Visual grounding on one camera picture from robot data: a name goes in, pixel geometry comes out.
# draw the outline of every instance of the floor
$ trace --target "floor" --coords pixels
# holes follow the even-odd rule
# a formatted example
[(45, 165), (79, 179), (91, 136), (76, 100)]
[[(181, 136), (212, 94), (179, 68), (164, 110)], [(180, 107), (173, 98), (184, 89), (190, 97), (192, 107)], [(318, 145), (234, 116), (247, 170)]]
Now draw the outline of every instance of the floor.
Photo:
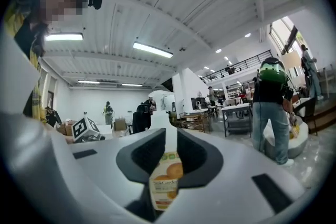
[[(225, 138), (223, 116), (211, 116), (211, 135), (222, 137), (252, 146), (249, 134), (232, 134)], [(336, 158), (336, 124), (318, 133), (309, 135), (303, 152), (295, 158), (295, 163), (285, 169), (294, 175), (305, 188), (311, 188), (323, 183), (329, 167)]]

